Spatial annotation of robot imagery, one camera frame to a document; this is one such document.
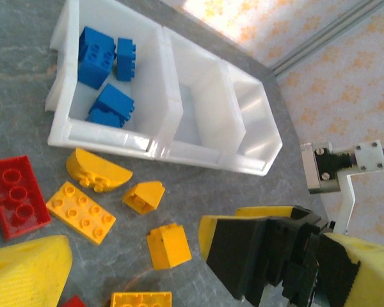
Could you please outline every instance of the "white plastic bin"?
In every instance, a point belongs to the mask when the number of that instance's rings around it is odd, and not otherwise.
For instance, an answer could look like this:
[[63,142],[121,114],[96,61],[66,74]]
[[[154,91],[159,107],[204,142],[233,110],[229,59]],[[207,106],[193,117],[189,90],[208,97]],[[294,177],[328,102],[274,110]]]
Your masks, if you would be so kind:
[[[77,81],[79,35],[90,26],[136,44],[135,78],[107,78],[135,100],[122,129],[86,122],[104,85]],[[67,0],[51,38],[57,76],[48,143],[264,176],[282,147],[262,83],[115,0]]]
[[[104,88],[103,85],[95,90],[77,82],[78,39],[85,26],[112,36],[115,43],[118,37],[124,37],[132,38],[136,44],[132,82],[117,81],[112,73],[104,83],[111,83],[136,101],[131,119],[122,129],[85,121]],[[177,128],[173,119],[181,118],[182,109],[173,102],[179,89],[173,87],[173,77],[168,75],[167,51],[159,24],[116,1],[67,0],[51,38],[51,48],[58,51],[58,72],[46,101],[46,109],[56,113],[50,145],[153,158],[158,144],[172,140]]]

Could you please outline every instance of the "red lego brick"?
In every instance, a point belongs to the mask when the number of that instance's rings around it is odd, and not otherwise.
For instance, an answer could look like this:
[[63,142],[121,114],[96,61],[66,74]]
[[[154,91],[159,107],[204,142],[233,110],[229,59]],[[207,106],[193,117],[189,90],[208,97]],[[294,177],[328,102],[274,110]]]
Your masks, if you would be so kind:
[[51,222],[26,155],[0,160],[0,228],[5,240]]
[[77,295],[73,296],[68,302],[61,307],[86,307]]

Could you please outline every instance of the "blue lego brick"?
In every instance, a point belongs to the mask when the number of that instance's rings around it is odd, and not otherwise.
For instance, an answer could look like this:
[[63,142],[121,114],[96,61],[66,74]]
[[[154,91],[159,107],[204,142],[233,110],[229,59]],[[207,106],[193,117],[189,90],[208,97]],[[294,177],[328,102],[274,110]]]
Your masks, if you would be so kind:
[[86,50],[93,44],[97,44],[105,51],[115,53],[115,44],[112,37],[93,28],[85,27],[79,37],[78,62],[83,60]]
[[92,109],[86,118],[86,121],[116,128],[121,128],[123,126],[118,115],[112,112],[103,112],[100,109]]
[[88,46],[78,66],[78,81],[96,90],[107,79],[113,69],[114,54],[97,44]]
[[135,77],[136,46],[132,40],[118,39],[116,50],[116,78],[119,81],[131,81]]
[[90,109],[100,109],[103,112],[113,112],[120,117],[121,125],[129,121],[131,113],[135,110],[133,99],[120,90],[107,84]]

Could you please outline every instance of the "gray table surface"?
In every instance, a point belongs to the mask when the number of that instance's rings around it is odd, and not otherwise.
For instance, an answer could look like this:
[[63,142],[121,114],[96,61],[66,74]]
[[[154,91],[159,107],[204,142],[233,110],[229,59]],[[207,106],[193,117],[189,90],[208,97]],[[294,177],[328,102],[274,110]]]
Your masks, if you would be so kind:
[[[113,155],[101,156],[134,172],[130,182],[106,194],[83,189],[116,216],[100,246],[94,246],[56,218],[40,230],[0,247],[64,234],[74,262],[60,304],[77,294],[87,306],[105,306],[112,292],[172,291],[173,306],[250,306],[231,298],[200,257],[197,230],[203,214],[233,214],[252,205],[303,205],[325,216],[318,196],[310,196],[300,158],[299,141],[271,71],[227,39],[156,0],[121,1],[225,58],[264,81],[284,147],[269,174],[255,177],[227,171]],[[53,113],[44,112],[45,98],[56,75],[56,52],[49,39],[63,0],[0,1],[0,159],[28,155],[48,200],[66,180],[71,149],[49,147]],[[121,202],[138,182],[160,180],[166,187],[155,212],[140,216]],[[176,222],[184,226],[193,259],[174,269],[152,268],[145,236],[152,228]],[[278,291],[270,306],[281,306]]]

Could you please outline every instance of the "wall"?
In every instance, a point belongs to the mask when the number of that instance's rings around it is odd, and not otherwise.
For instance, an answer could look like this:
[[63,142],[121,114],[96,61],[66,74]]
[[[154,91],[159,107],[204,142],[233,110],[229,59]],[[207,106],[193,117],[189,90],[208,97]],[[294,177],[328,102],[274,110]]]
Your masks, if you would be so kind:
[[[278,79],[301,142],[384,146],[384,7]],[[349,234],[384,244],[384,171],[353,177]],[[324,194],[335,218],[339,193]]]
[[162,0],[271,67],[360,0]]

